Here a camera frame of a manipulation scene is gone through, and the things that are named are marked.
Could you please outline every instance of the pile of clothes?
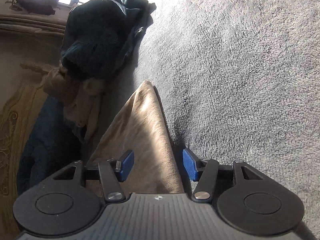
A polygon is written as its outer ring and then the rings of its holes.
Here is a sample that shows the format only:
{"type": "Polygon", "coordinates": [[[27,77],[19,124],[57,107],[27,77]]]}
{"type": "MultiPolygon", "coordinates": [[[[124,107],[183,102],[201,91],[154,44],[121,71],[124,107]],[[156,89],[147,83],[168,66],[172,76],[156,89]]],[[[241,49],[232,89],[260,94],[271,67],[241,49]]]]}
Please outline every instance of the pile of clothes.
{"type": "Polygon", "coordinates": [[[19,194],[65,166],[70,157],[79,158],[74,152],[97,128],[106,82],[143,37],[151,8],[147,0],[90,0],[70,11],[60,66],[48,71],[44,91],[49,97],[20,159],[19,194]]]}

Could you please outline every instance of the dark blue cloth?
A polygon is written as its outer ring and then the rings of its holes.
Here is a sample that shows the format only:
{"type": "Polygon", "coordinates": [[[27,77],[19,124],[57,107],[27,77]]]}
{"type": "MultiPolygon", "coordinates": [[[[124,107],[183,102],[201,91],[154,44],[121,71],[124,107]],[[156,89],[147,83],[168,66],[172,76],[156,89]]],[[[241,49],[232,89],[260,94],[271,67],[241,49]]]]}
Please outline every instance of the dark blue cloth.
{"type": "Polygon", "coordinates": [[[17,173],[17,191],[30,187],[80,159],[80,142],[63,120],[63,104],[48,97],[43,104],[26,146],[17,173]]]}
{"type": "Polygon", "coordinates": [[[147,0],[90,0],[72,9],[61,46],[68,74],[82,80],[110,78],[146,27],[148,8],[147,0]]]}

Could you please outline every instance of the gray carpet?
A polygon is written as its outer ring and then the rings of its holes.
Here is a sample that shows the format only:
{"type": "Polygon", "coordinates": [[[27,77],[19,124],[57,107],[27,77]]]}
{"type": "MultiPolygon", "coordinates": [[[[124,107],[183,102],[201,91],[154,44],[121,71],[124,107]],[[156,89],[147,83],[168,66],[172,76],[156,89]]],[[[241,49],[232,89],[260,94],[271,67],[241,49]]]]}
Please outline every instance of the gray carpet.
{"type": "Polygon", "coordinates": [[[295,192],[320,238],[320,0],[150,0],[157,10],[109,86],[98,143],[150,80],[172,147],[242,159],[295,192]]]}

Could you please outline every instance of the wall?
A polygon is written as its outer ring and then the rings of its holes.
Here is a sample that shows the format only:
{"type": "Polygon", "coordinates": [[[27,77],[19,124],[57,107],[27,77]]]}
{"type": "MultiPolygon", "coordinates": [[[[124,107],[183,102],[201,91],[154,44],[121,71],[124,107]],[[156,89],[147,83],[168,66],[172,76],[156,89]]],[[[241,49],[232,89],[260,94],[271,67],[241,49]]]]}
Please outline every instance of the wall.
{"type": "MultiPolygon", "coordinates": [[[[0,14],[21,14],[21,12],[15,12],[13,10],[10,10],[10,3],[5,3],[8,0],[0,0],[0,14]]],[[[69,11],[70,8],[64,5],[59,5],[60,8],[55,8],[56,10],[56,14],[55,15],[42,15],[42,17],[46,17],[46,18],[51,18],[53,20],[55,19],[62,19],[62,20],[67,20],[68,19],[68,15],[69,15],[69,11]]]]}
{"type": "Polygon", "coordinates": [[[58,66],[62,39],[0,33],[0,113],[6,101],[24,83],[40,83],[42,76],[23,70],[20,63],[33,62],[58,66]]]}

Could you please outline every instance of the blue gripper pad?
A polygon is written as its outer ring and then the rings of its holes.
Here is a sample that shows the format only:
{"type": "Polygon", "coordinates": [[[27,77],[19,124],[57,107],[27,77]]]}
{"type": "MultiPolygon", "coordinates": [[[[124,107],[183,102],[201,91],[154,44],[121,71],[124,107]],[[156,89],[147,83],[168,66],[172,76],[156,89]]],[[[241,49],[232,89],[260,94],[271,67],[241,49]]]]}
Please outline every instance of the blue gripper pad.
{"type": "Polygon", "coordinates": [[[186,149],[183,150],[182,157],[183,157],[183,165],[187,170],[189,179],[192,181],[198,181],[199,172],[196,166],[196,161],[190,156],[190,154],[186,149]]]}
{"type": "Polygon", "coordinates": [[[134,153],[131,151],[128,156],[121,163],[120,180],[119,182],[126,181],[129,173],[134,164],[134,153]]]}

